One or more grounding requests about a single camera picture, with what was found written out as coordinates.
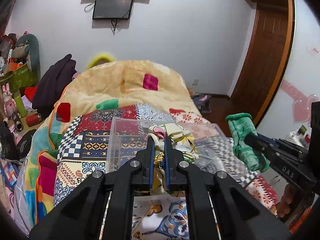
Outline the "operator hand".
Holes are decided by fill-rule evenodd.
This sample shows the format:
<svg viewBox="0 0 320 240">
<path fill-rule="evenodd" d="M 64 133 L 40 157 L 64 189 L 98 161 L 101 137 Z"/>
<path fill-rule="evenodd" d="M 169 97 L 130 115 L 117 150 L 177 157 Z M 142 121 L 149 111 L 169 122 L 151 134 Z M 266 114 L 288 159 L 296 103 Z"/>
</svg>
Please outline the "operator hand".
<svg viewBox="0 0 320 240">
<path fill-rule="evenodd" d="M 277 217 L 287 222 L 298 219 L 313 203 L 314 195 L 287 184 L 280 202 L 276 205 Z"/>
</svg>

